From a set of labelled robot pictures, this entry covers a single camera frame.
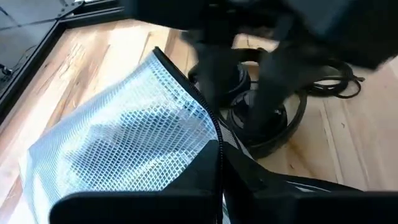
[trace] wood grain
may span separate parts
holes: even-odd
[[[43,133],[106,87],[122,80],[159,46],[184,73],[196,63],[179,31],[126,20],[67,30],[0,125],[0,223],[33,223],[18,161]],[[276,42],[239,35],[234,47],[273,50]],[[252,79],[258,67],[247,64]],[[297,132],[262,166],[363,190],[397,190],[398,59],[366,77],[356,98],[308,99]],[[289,118],[297,99],[287,100]]]

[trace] black zipper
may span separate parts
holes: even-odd
[[[161,62],[161,64],[166,68],[166,70],[173,76],[173,78],[184,88],[187,93],[189,93],[199,104],[206,110],[209,114],[211,121],[214,124],[216,129],[216,134],[218,138],[218,149],[220,151],[220,170],[218,174],[219,180],[219,193],[220,193],[220,205],[219,207],[223,207],[223,181],[222,181],[222,171],[223,171],[223,135],[221,132],[220,124],[218,123],[218,118],[216,117],[215,113],[210,109],[208,103],[206,102],[203,95],[199,92],[199,90],[189,82],[188,78],[174,65],[172,61],[161,51],[158,47],[155,47],[153,53],[157,57],[157,59]],[[217,223],[222,223],[222,210],[221,214],[218,214]]]

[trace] black metal frame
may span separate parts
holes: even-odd
[[[76,3],[76,7],[71,13],[54,18],[53,26],[0,96],[0,123],[5,120],[65,30],[123,19],[128,18],[124,13],[124,7],[120,6],[118,0]]]

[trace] wooden floor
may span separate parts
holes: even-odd
[[[33,223],[22,196],[18,160],[29,146],[77,106],[122,80],[155,47],[187,73],[193,50],[178,31],[137,21],[67,30],[0,126],[0,223]],[[275,43],[245,35],[237,47]],[[398,61],[365,76],[350,100],[310,98],[293,138],[259,163],[290,175],[363,190],[398,190]]]

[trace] zipper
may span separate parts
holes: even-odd
[[[214,114],[214,112],[210,109],[208,103],[205,100],[205,97],[199,92],[199,90],[189,82],[188,78],[174,65],[173,62],[161,51],[158,47],[155,47],[153,53],[157,57],[157,59],[161,62],[161,64],[166,68],[166,70],[173,76],[173,78],[184,88],[187,93],[189,93],[195,100],[199,102],[199,104],[205,109],[205,111],[209,114],[211,121],[216,129],[216,134],[218,138],[218,149],[220,152],[220,169],[218,174],[219,180],[219,193],[220,193],[220,204],[219,208],[223,207],[223,179],[222,179],[222,172],[223,172],[223,134],[221,132],[220,124],[218,123],[218,118]],[[222,223],[223,211],[222,209],[218,211],[217,223]]]

